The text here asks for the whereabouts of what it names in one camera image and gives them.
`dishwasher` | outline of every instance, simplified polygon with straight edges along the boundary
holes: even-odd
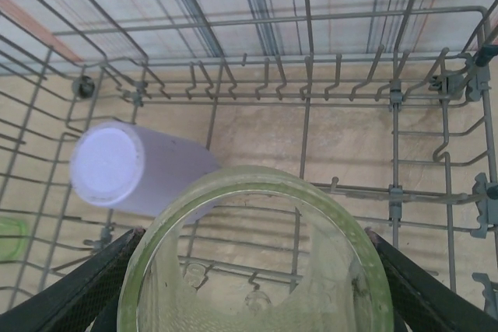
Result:
[[[88,29],[51,0],[30,1],[64,26],[58,36],[78,38],[82,50],[93,49],[101,58],[77,61],[63,46],[1,13],[2,22],[44,49],[38,56],[14,35],[0,36],[2,312],[54,284],[124,232],[152,221],[91,207],[69,183],[69,159],[82,133],[104,121],[121,121],[200,142],[222,166],[263,164],[305,179],[452,291],[498,318],[493,281],[498,175],[489,63],[498,54],[492,18],[498,0],[489,8],[423,8],[419,0],[406,0],[396,9],[361,12],[318,12],[313,0],[303,0],[299,12],[255,12],[248,18],[213,17],[198,0],[184,0],[191,13],[186,22],[138,26],[122,25],[99,0],[80,0],[105,25]],[[467,14],[477,15],[477,22],[459,51],[444,45],[438,52],[412,51],[405,41],[414,18]],[[386,19],[395,19],[398,27],[387,42],[363,40],[362,54],[348,48],[317,52],[319,23],[347,29],[357,19],[380,20],[384,28]],[[277,35],[278,25],[299,34],[296,53],[279,49],[277,40],[286,35]],[[219,40],[221,33],[236,40],[238,27],[239,33],[255,30],[262,54],[230,51]],[[209,56],[168,58],[163,52],[158,58],[158,51],[149,51],[150,41],[136,37],[162,32],[176,38],[195,33]],[[117,47],[110,53],[101,44],[111,40],[133,53],[119,55]],[[348,163],[353,169],[344,166]],[[259,223],[248,228],[252,239],[241,231],[227,235],[232,211],[249,218],[254,211],[271,212],[268,222],[290,219],[288,243],[255,239],[268,234],[258,230]],[[302,275],[300,255],[306,254],[301,241],[307,240],[298,218],[258,201],[226,202],[212,212],[214,217],[184,227],[183,261],[195,257],[210,271],[249,283],[271,277],[293,290]],[[424,214],[429,218],[420,218]],[[278,253],[285,246],[289,266],[209,265],[214,261],[209,250],[194,253],[203,243],[237,253],[248,248]],[[416,243],[417,249],[410,247]]]

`rack tine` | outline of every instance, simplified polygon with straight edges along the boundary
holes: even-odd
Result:
[[[339,178],[337,176],[334,176],[330,182],[330,193],[335,191],[338,183],[339,183]]]
[[[202,74],[205,77],[205,80],[208,81],[209,87],[205,89],[205,93],[209,96],[209,99],[213,100],[213,96],[211,93],[211,89],[215,88],[215,85],[212,83],[211,77],[209,76],[208,72],[205,70],[204,64],[202,64],[202,61],[198,61],[199,68],[201,69]]]
[[[450,155],[448,152],[442,152],[448,144],[450,144],[450,130],[449,130],[449,120],[448,120],[448,100],[444,100],[442,103],[443,109],[443,143],[437,147],[433,152],[433,161],[435,163],[442,160],[445,155]]]
[[[192,100],[192,95],[190,94],[190,91],[192,91],[193,89],[197,89],[197,81],[195,80],[195,67],[193,62],[190,63],[190,77],[192,80],[192,86],[187,87],[185,89],[185,93],[187,94],[188,99]]]
[[[402,74],[403,68],[405,67],[406,60],[408,60],[409,55],[410,55],[410,51],[408,51],[408,50],[403,51],[402,59],[400,60],[398,68],[396,69],[396,72],[392,77],[392,81],[390,81],[387,85],[383,85],[383,86],[379,87],[379,89],[377,90],[377,93],[375,94],[375,101],[379,101],[379,99],[381,98],[381,95],[382,95],[382,91],[384,91],[385,89],[391,89],[392,87],[394,87],[396,84],[399,83],[399,77]]]
[[[335,82],[333,85],[329,87],[325,87],[325,100],[328,101],[329,92],[331,89],[335,89],[339,86],[341,82],[341,62],[342,62],[342,54],[335,55]]]
[[[420,87],[423,87],[425,84],[428,83],[428,81],[433,77],[434,72],[437,70],[437,68],[440,67],[441,63],[443,62],[444,58],[446,57],[447,53],[450,51],[448,47],[445,47],[441,50],[441,53],[435,60],[433,66],[430,68],[430,70],[427,72],[426,77],[421,81],[421,83],[417,83],[414,86],[408,87],[408,89],[405,92],[405,95],[403,95],[403,101],[406,101],[410,95],[410,93],[416,89],[419,89]]]
[[[164,89],[166,88],[166,85],[164,84],[163,81],[161,81],[161,79],[156,75],[156,73],[154,73],[151,68],[149,68],[148,65],[144,65],[144,68],[146,69],[146,71],[149,73],[149,75],[151,77],[153,77],[157,83],[159,83],[161,85],[161,89],[159,90],[167,99],[171,100],[171,96],[169,93],[167,93],[166,91],[164,91]]]
[[[230,88],[228,88],[228,93],[232,96],[232,99],[237,100],[237,96],[233,92],[237,88],[237,81],[233,77],[232,71],[230,70],[230,67],[226,63],[226,59],[225,58],[223,59],[223,66],[225,67],[226,74],[228,75],[228,78],[232,82],[232,86]]]
[[[147,92],[147,86],[149,83],[146,81],[146,76],[147,76],[147,61],[142,64],[142,76],[140,78],[141,86],[137,86],[137,91],[140,92],[142,95],[147,96],[149,99],[153,99],[152,95]]]
[[[485,118],[481,117],[467,130],[462,131],[462,132],[451,132],[450,136],[455,137],[455,138],[467,136],[467,135],[471,134],[472,132],[474,132],[474,130],[476,128],[481,126],[481,124],[483,124],[484,121],[485,121]],[[443,135],[442,132],[437,132],[437,131],[400,131],[399,134],[400,135],[408,135],[408,136],[415,135],[415,136],[434,136],[434,137]]]
[[[301,100],[305,99],[305,91],[307,92],[311,88],[311,83],[313,82],[313,55],[306,56],[304,58],[304,64],[306,65],[306,78],[307,84],[299,89],[299,94],[301,95]]]
[[[277,92],[277,96],[279,97],[279,100],[282,101],[282,92],[280,90],[286,88],[287,78],[286,78],[286,73],[283,71],[282,59],[280,58],[279,54],[277,54],[275,56],[275,60],[277,61],[277,67],[279,68],[280,79],[282,80],[282,84],[280,86],[278,86],[275,89],[275,91]]]
[[[476,162],[478,162],[481,159],[483,159],[485,157],[488,157],[488,156],[489,156],[489,150],[485,150],[484,152],[482,152],[481,154],[477,155],[476,157],[474,157],[470,161],[466,161],[464,163],[452,163],[452,165],[460,166],[460,167],[466,167],[466,166],[474,165]]]
[[[269,71],[270,71],[270,59],[266,58],[265,59],[265,82],[256,88],[254,93],[256,93],[256,99],[261,100],[261,94],[259,93],[262,89],[267,89],[268,88],[268,76],[269,76]]]
[[[111,64],[106,64],[106,66],[112,70],[116,75],[119,75],[121,78],[123,78],[130,86],[135,87],[133,79],[128,77],[126,74],[121,73],[119,70],[117,70],[114,66]]]
[[[102,68],[102,70],[104,70],[105,73],[109,76],[109,78],[111,78],[114,81],[114,83],[116,83],[116,87],[115,87],[116,91],[122,92],[123,91],[123,85],[121,84],[121,82],[119,82],[116,79],[116,77],[114,77],[107,69]]]
[[[377,65],[379,65],[379,61],[381,60],[381,55],[382,52],[384,52],[385,46],[381,44],[379,48],[377,49],[377,53],[375,54],[375,58],[373,59],[372,67],[370,68],[370,71],[368,72],[368,76],[366,77],[366,81],[362,82],[356,86],[354,86],[351,90],[351,93],[349,94],[349,101],[353,101],[356,96],[356,91],[358,89],[361,89],[362,87],[365,87],[368,85],[371,81],[372,78],[374,77],[375,70],[377,69]]]

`lower dishwasher rack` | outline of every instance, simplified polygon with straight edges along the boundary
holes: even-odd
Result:
[[[413,2],[399,15],[394,50],[380,45],[365,55],[119,58],[74,64],[79,73],[69,74],[54,63],[51,47],[41,59],[4,38],[29,63],[11,56],[0,77],[0,217],[7,230],[19,230],[0,233],[2,247],[18,246],[19,254],[0,260],[6,274],[0,306],[11,309],[125,230],[150,223],[90,207],[68,182],[79,136],[116,120],[204,143],[224,166],[262,164],[310,181],[451,290],[479,307],[484,294],[486,312],[496,316],[498,286],[490,278],[498,274],[498,175],[488,64],[496,53],[498,26],[490,26],[496,4],[417,11],[482,13],[456,54],[398,50]],[[312,19],[308,7],[310,52]],[[474,40],[477,52],[468,51]],[[218,237],[215,230],[201,235],[203,222],[182,235],[189,248],[184,260],[202,240],[279,250]],[[293,237],[293,256],[299,240]],[[272,276],[295,286],[300,274],[297,260],[292,263],[288,273]],[[249,281],[261,271],[213,267]]]

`wire rack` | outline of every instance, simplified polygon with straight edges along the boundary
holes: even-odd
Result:
[[[4,62],[0,69],[5,77],[16,76],[20,81],[14,86],[5,85],[0,88],[2,102],[15,118],[2,118],[2,147],[5,169],[1,174],[0,212],[3,215],[22,216],[30,220],[30,233],[26,235],[4,235],[1,239],[24,239],[26,247],[19,259],[3,260],[2,266],[10,268],[12,282],[0,288],[0,296],[8,299],[7,308],[12,308],[33,292],[39,292],[67,271],[92,256],[106,246],[119,229],[132,227],[132,223],[120,222],[116,214],[110,210],[99,219],[86,218],[67,214],[70,211],[72,199],[71,185],[67,181],[68,157],[75,141],[91,124],[98,121],[115,119],[136,123],[138,113],[156,110],[169,105],[205,106],[210,110],[207,139],[207,149],[212,146],[212,137],[220,107],[301,107],[304,110],[304,121],[301,137],[300,166],[298,175],[305,177],[307,167],[307,144],[310,127],[310,112],[312,108],[327,110],[341,108],[343,110],[364,109],[384,110],[390,117],[392,126],[392,164],[391,182],[384,188],[367,187],[363,185],[342,184],[331,175],[328,183],[315,183],[332,195],[342,195],[356,199],[385,201],[383,218],[356,216],[361,222],[369,224],[389,225],[392,227],[392,243],[398,247],[401,227],[447,231],[448,269],[450,288],[456,290],[457,275],[455,270],[454,234],[463,232],[471,239],[494,236],[496,256],[498,245],[497,207],[493,204],[493,187],[498,183],[496,171],[496,155],[493,142],[493,126],[491,105],[489,100],[489,68],[488,62],[494,53],[493,43],[498,35],[498,26],[490,26],[490,15],[498,5],[496,0],[489,9],[482,6],[461,6],[450,8],[414,9],[415,0],[408,0],[402,10],[379,12],[355,12],[347,14],[314,15],[311,12],[310,0],[305,0],[305,16],[268,17],[244,20],[223,20],[209,22],[196,0],[191,3],[199,14],[196,22],[169,26],[140,26],[140,30],[154,29],[195,29],[207,33],[219,52],[219,58],[206,58],[198,61],[163,60],[153,61],[143,47],[131,36],[131,31],[119,25],[97,0],[88,0],[111,25],[109,30],[81,30],[66,19],[60,12],[44,0],[37,0],[48,12],[70,28],[73,35],[80,38],[82,44],[89,44],[102,54],[102,60],[97,63],[78,64],[71,59],[65,61],[72,66],[75,74],[67,74],[54,63],[54,56],[59,55],[56,49],[46,45],[47,55],[38,58],[9,39],[0,36],[5,48],[0,51]],[[467,43],[458,53],[442,48],[439,54],[411,53],[400,51],[409,19],[415,15],[459,14],[477,12],[480,21],[469,36]],[[6,17],[9,22],[23,29],[14,19]],[[397,30],[394,49],[386,52],[384,45],[378,46],[375,54],[365,55],[316,55],[314,54],[314,21],[333,19],[357,19],[372,17],[399,17],[401,24]],[[223,53],[213,27],[236,25],[272,25],[276,23],[305,22],[307,25],[308,54],[303,56],[227,56]],[[119,33],[141,55],[140,58],[109,59],[106,53],[91,37],[95,33]],[[477,51],[469,48],[477,41]],[[417,64],[424,70],[422,77],[414,76],[409,66]],[[351,67],[368,66],[365,75],[354,77]],[[258,72],[256,78],[242,79],[239,72],[250,70]],[[303,72],[303,76],[294,78],[289,72]],[[26,88],[26,94],[19,96],[14,92],[19,85]],[[105,113],[109,103],[120,103],[122,109],[113,113]],[[450,122],[453,110],[480,108],[478,119],[466,130],[450,132]],[[441,121],[442,131],[419,131],[413,128],[401,129],[400,117],[403,110],[434,110],[434,120]],[[53,124],[56,136],[39,130],[41,121]],[[472,137],[484,134],[476,142],[485,144],[482,151],[469,150],[471,157],[464,161],[454,161],[449,147],[456,138]],[[439,139],[440,144],[434,147],[432,155],[427,160],[403,159],[400,157],[400,140],[403,138]],[[40,156],[37,144],[51,144],[51,156]],[[487,169],[483,169],[475,179],[475,185],[468,185],[467,190],[453,191],[451,177],[457,170],[468,168],[487,161]],[[39,163],[47,172],[43,178],[35,178],[30,171],[36,169]],[[433,166],[444,170],[444,189],[442,190],[405,190],[401,185],[400,166]],[[38,204],[20,207],[19,201],[23,194],[38,194]],[[403,209],[410,204],[431,204],[435,208],[446,209],[447,223],[410,222],[403,219]],[[457,205],[476,203],[479,210],[479,227],[460,227],[453,223],[453,208]],[[67,244],[67,237],[61,235],[63,225],[85,225],[89,231],[88,240],[81,246]],[[188,241],[187,253],[181,258],[189,261],[192,243],[195,240],[209,239],[222,242],[224,239],[210,237],[202,238],[196,235],[199,222],[193,225],[190,233],[182,239]],[[42,232],[48,231],[48,239]],[[73,260],[64,264],[53,265],[54,256],[58,250],[72,253]],[[296,258],[299,251],[299,238],[294,241],[292,249]],[[199,263],[216,267],[219,271],[235,271],[253,281],[256,276],[275,276],[296,286],[300,276],[297,274],[297,260],[293,260],[293,268],[287,273],[252,268],[245,266],[230,266],[216,263],[209,258],[196,258]],[[26,274],[36,281],[27,290]],[[496,315],[495,285],[484,275],[477,275],[485,285],[486,311]]]

